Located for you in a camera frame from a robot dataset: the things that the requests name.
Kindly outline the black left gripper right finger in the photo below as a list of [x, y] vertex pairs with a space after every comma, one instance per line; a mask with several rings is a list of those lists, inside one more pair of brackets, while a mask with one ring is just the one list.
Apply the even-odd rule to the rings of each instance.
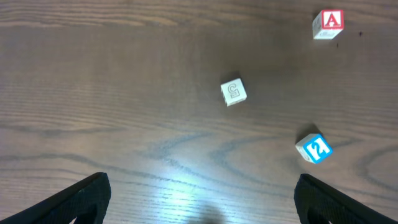
[[397, 224], [310, 174], [301, 174], [294, 190], [301, 224]]

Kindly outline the blue number 2 block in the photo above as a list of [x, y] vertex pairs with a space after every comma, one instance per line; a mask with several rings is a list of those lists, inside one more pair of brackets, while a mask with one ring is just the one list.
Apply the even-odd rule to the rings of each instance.
[[333, 154], [333, 150], [321, 134], [309, 134], [295, 144], [296, 149], [307, 161], [319, 164]]

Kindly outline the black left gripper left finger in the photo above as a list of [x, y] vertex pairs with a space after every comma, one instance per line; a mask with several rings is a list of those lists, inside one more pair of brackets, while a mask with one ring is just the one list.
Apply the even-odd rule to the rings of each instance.
[[102, 224], [111, 198], [108, 175], [97, 172], [61, 192], [1, 220], [2, 224]]

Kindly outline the red letter A block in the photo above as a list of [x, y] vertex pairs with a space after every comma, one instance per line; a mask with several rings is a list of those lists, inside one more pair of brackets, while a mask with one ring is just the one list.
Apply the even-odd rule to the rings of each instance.
[[342, 9], [323, 9], [312, 22], [313, 38], [315, 40], [331, 40], [344, 28], [344, 12]]

